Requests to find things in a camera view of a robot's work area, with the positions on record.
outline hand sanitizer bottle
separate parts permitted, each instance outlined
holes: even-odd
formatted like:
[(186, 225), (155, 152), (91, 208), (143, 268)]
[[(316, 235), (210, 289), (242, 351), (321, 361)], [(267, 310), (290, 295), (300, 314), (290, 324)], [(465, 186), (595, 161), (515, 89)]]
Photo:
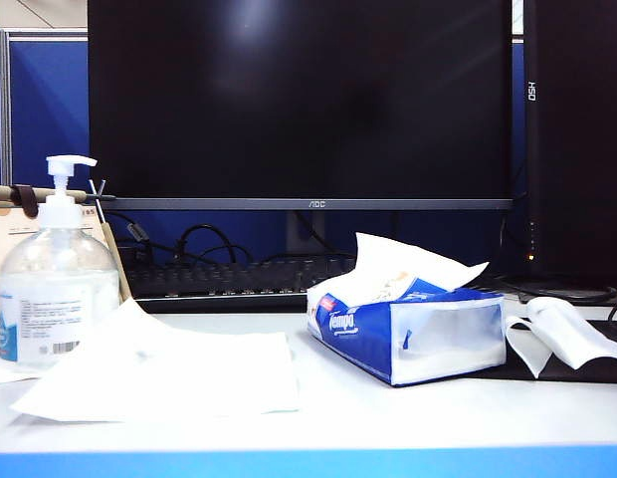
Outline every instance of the hand sanitizer bottle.
[(0, 270), (0, 357), (46, 369), (118, 307), (118, 272), (108, 249), (82, 229), (83, 209), (66, 194), (76, 155), (48, 157), (55, 194), (39, 208), (40, 231), (17, 245)]

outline mouse pad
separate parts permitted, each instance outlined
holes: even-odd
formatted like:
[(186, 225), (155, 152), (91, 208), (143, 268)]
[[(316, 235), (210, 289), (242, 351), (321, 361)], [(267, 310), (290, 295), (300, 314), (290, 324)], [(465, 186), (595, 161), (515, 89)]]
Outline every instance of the mouse pad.
[[(589, 321), (594, 329), (607, 339), (617, 342), (617, 322)], [(597, 383), (617, 383), (617, 358), (595, 358), (574, 370), (552, 354), (547, 365), (538, 378), (534, 378), (525, 362), (518, 356), (510, 344), (507, 344), (508, 360), (505, 364), (474, 371), (464, 376), (474, 378), (498, 378), (508, 380), (544, 380), (544, 381), (588, 381)]]

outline black keyboard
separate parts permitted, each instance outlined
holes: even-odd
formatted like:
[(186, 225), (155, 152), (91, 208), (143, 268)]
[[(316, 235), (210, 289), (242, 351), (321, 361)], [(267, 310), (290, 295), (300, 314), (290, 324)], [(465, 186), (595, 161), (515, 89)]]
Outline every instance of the black keyboard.
[(242, 265), (167, 265), (125, 271), (131, 293), (151, 314), (305, 312), (307, 289), (350, 272), (353, 259)]

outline desk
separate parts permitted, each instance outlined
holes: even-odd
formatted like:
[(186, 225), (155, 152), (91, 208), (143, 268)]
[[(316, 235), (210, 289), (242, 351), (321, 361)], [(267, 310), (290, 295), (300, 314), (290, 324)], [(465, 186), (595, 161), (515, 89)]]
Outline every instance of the desk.
[[(505, 307), (507, 314), (513, 314), (520, 305), (506, 299)], [(607, 316), (603, 309), (584, 312), (587, 318)], [(443, 450), (455, 450), (455, 458), (472, 450), (465, 459), (473, 466), (479, 460), (501, 465), (505, 457), (518, 466), (524, 460), (520, 460), (522, 450), (523, 457), (544, 453), (551, 457), (554, 466), (561, 467), (573, 467), (571, 456), (589, 455), (605, 467), (605, 476), (614, 476), (612, 471), (617, 473), (617, 468), (611, 468), (617, 465), (617, 384), (459, 378), (392, 388), (313, 338), (306, 330), (303, 314), (156, 317), (173, 327), (208, 333), (284, 331), (293, 352), (300, 411), (209, 418), (159, 427), (138, 423), (63, 424), (12, 411), (9, 404), (28, 390), (33, 381), (5, 383), (0, 384), (0, 459), (14, 466), (15, 457), (19, 456), (15, 453), (104, 452), (97, 456), (105, 459), (114, 456), (108, 453), (116, 453), (120, 459), (125, 455), (119, 452), (160, 452), (158, 455), (165, 457), (174, 456), (170, 453), (194, 452), (201, 459), (206, 454), (207, 464), (213, 461), (213, 455), (221, 459), (222, 466), (227, 466), (223, 460), (231, 460), (224, 452), (233, 452), (232, 456), (240, 455), (241, 459), (295, 456), (300, 463), (303, 457), (315, 458), (320, 453), (332, 457), (331, 451), (338, 450), (337, 453), (343, 453), (342, 459), (353, 456), (357, 463), (351, 468), (352, 463), (346, 462), (340, 471), (356, 469), (356, 476), (363, 476), (364, 460), (381, 460), (382, 452), (391, 456), (393, 465), (398, 464), (400, 453), (407, 453), (404, 450), (414, 453), (404, 458), (418, 456), (421, 463)], [(372, 451), (355, 453), (359, 450)], [(54, 456), (68, 459), (68, 455)], [(156, 459), (155, 455), (147, 456), (153, 457), (147, 458), (149, 461)], [(580, 471), (580, 463), (572, 469)], [(312, 473), (303, 474), (308, 470), (297, 468), (294, 476), (311, 476)], [(415, 469), (408, 467), (408, 471), (411, 475)], [(508, 476), (525, 476), (514, 475), (513, 469), (509, 471), (512, 474)]]

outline white paper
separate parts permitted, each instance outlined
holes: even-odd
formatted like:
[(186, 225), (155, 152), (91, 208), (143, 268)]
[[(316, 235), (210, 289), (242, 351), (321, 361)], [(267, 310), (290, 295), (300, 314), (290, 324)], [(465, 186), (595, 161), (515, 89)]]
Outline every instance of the white paper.
[(298, 409), (283, 333), (170, 328), (132, 299), (13, 408), (61, 421), (191, 421)]
[[(554, 353), (574, 369), (592, 359), (617, 359), (617, 342), (610, 341), (594, 329), (561, 299), (538, 297), (527, 303), (528, 320), (515, 316), (506, 318), (506, 336), (534, 377), (538, 377)], [(523, 324), (529, 331), (512, 329)]]

